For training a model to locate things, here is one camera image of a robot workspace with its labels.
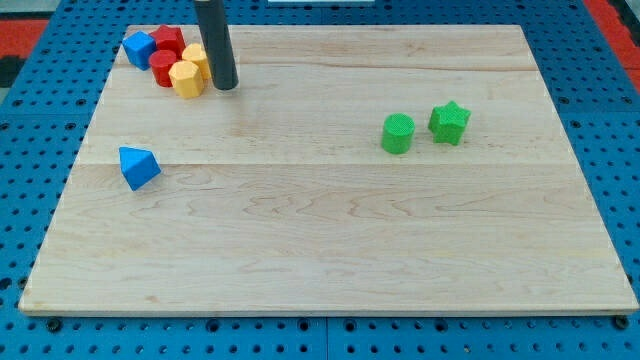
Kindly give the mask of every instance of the blue cube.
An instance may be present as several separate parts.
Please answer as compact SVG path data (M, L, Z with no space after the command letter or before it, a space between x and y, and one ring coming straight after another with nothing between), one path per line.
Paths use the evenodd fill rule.
M122 41L129 62L140 70L149 68L149 57L156 51L156 41L151 35L138 31Z
M120 170L131 190L136 191L160 173L160 166L149 150L120 148Z

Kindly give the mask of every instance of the red block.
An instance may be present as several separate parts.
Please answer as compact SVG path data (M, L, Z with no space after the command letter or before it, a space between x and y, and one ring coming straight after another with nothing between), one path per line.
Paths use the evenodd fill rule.
M158 85L163 87L171 87L171 78L169 77L169 69L178 61L176 53L171 50L158 50L149 57L149 65L151 71L156 78Z
M182 51L186 46L182 37L182 30L179 27L160 25L156 31L149 35L156 40L158 50L171 50L176 53L178 59L182 58Z

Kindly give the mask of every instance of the yellow hexagonal block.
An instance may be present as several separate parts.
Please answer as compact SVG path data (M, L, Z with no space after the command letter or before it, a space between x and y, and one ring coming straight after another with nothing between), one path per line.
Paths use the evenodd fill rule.
M207 59L207 53L200 44L190 44L182 52L182 59L191 61L198 65L202 78L207 80L211 79L211 69L209 68L209 59Z
M180 97L190 99L200 96L204 90L204 81L198 65L191 61L178 61L169 70L171 85Z

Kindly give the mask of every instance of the wooden board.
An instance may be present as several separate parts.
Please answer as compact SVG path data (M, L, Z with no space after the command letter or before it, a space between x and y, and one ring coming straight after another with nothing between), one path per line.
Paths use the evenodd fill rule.
M135 26L128 30L151 30ZM188 42L195 27L183 28ZM20 302L29 315L519 316L638 308L517 26L231 28L183 100L118 54ZM458 147L426 119L473 111ZM411 150L379 143L416 120ZM131 192L118 147L163 174Z

